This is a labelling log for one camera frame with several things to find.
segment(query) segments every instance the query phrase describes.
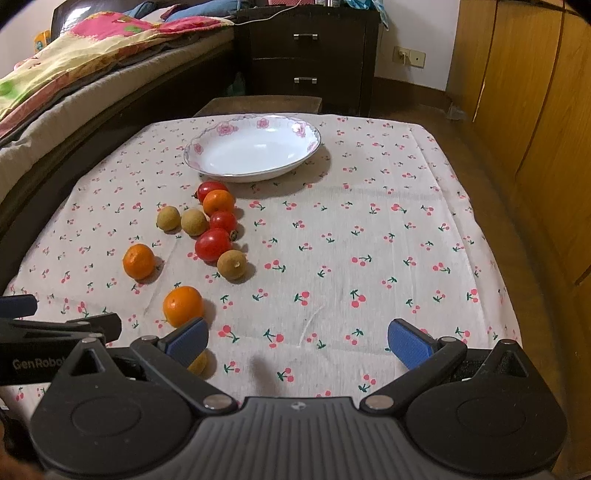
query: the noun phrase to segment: wooden stool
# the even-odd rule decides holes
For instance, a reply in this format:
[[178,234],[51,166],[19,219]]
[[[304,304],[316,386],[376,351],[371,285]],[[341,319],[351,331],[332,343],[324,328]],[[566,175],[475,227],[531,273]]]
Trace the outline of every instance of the wooden stool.
[[193,116],[230,113],[320,113],[322,98],[298,95],[246,95],[218,97]]

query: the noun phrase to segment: screw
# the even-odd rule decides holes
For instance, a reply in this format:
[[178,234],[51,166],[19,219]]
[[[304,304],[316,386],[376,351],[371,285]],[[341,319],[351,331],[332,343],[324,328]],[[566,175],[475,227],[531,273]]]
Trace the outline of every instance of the screw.
[[232,405],[232,399],[223,393],[209,395],[203,399],[203,406],[210,410],[223,410]]
[[387,395],[370,395],[365,404],[372,410],[387,410],[394,405],[394,400]]

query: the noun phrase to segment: mandarin orange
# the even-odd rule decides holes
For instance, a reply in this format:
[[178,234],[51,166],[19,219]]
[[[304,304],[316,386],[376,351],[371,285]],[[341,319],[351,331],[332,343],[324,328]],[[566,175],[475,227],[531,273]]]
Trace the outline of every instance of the mandarin orange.
[[212,216],[216,212],[234,211],[234,197],[226,190],[212,190],[203,199],[203,211]]
[[135,244],[123,256],[123,270],[134,280],[149,277],[156,266],[154,252],[144,244]]
[[178,328],[189,320],[203,316],[203,298],[196,288],[178,287],[166,295],[162,311],[166,321]]

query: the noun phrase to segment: plate rim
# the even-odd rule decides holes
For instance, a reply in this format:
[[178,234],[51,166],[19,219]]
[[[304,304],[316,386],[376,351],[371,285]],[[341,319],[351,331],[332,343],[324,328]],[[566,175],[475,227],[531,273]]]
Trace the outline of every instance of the plate rim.
[[[210,172],[206,172],[203,171],[199,168],[195,168],[192,167],[191,165],[189,165],[189,153],[188,150],[190,150],[190,146],[193,143],[193,140],[196,140],[198,138],[201,138],[202,136],[204,136],[206,133],[214,130],[217,128],[217,126],[219,124],[221,124],[222,122],[231,122],[231,121],[238,121],[238,120],[244,120],[244,119],[252,119],[252,118],[264,118],[264,117],[272,117],[272,118],[282,118],[282,119],[287,119],[287,120],[293,120],[296,122],[302,122],[306,125],[308,125],[310,127],[310,129],[312,130],[312,132],[315,134],[316,138],[318,139],[318,144],[310,151],[308,152],[304,157],[299,158],[298,160],[292,162],[292,163],[288,163],[286,165],[283,165],[281,167],[276,167],[276,168],[270,168],[268,170],[260,170],[260,171],[256,171],[256,172],[251,172],[251,173],[210,173]],[[249,177],[249,176],[253,176],[253,175],[263,175],[263,174],[267,174],[267,173],[273,173],[275,171],[278,170],[282,170],[284,168],[288,168],[291,167],[297,163],[306,161],[308,158],[310,158],[314,153],[316,153],[316,150],[318,150],[320,148],[320,146],[322,145],[322,135],[320,134],[320,131],[316,128],[315,125],[312,125],[310,122],[307,122],[306,120],[302,120],[301,118],[297,118],[294,116],[287,116],[287,115],[280,115],[278,113],[246,113],[244,115],[240,115],[240,116],[234,116],[233,118],[227,119],[227,120],[222,120],[220,122],[217,122],[215,125],[212,125],[210,127],[207,127],[204,131],[202,131],[199,135],[197,135],[196,137],[193,137],[189,143],[187,143],[187,145],[185,145],[185,148],[183,149],[183,153],[184,153],[184,162],[185,164],[191,168],[192,170],[195,170],[196,172],[200,173],[201,175],[205,175],[208,177],[220,177],[220,178],[243,178],[243,177]]]

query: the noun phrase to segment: tomato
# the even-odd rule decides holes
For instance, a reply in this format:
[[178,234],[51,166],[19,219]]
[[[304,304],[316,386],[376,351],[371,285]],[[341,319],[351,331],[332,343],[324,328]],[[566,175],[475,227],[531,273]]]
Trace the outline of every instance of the tomato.
[[230,234],[230,240],[234,241],[238,236],[236,227],[238,221],[234,217],[233,213],[230,212],[215,212],[209,218],[209,228],[221,228]]
[[193,196],[195,198],[199,199],[199,201],[201,203],[203,203],[203,201],[205,200],[205,197],[207,196],[207,194],[209,192],[214,191],[214,190],[226,190],[226,191],[228,191],[228,188],[223,183],[221,183],[219,181],[208,180],[208,181],[204,181],[199,186],[199,188],[195,192],[195,195],[193,195]]
[[215,212],[233,212],[234,197],[227,190],[212,190],[203,200],[203,211],[212,216]]
[[195,242],[195,253],[206,262],[215,262],[220,255],[232,249],[230,235],[221,228],[212,228]]

